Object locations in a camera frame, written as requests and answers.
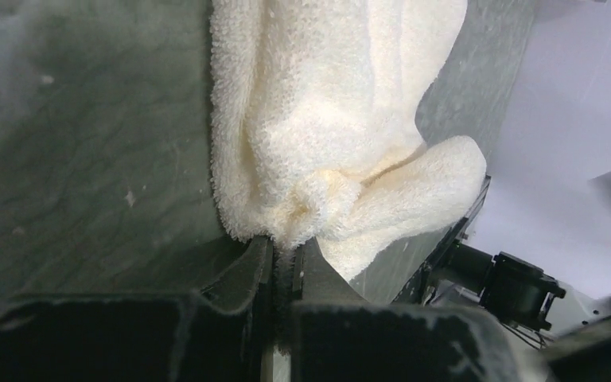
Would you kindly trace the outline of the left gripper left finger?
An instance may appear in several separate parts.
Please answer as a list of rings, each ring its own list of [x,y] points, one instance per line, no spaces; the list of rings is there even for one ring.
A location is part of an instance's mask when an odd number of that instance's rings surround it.
[[[273,243],[259,236],[203,295],[220,315],[212,338],[224,381],[271,381]]]

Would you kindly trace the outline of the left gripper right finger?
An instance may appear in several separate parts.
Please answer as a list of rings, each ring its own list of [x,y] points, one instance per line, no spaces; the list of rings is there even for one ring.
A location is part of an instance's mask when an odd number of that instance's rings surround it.
[[[359,295],[329,264],[315,238],[295,251],[290,315],[334,316],[364,308],[368,301]]]

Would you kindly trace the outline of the white towel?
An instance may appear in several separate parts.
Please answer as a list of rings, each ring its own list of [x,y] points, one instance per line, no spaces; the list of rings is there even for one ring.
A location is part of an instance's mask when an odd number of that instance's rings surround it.
[[[464,1],[215,1],[212,186],[237,240],[316,239],[351,280],[392,242],[471,208],[486,161],[467,136],[428,146],[415,116]]]

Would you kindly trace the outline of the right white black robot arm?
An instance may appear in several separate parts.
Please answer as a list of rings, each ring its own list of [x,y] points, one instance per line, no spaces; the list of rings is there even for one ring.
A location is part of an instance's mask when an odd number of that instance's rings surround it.
[[[530,263],[501,252],[492,256],[456,241],[446,249],[441,277],[476,293],[501,323],[549,330],[547,314],[566,290]],[[542,350],[552,381],[611,381],[611,316],[553,340]]]

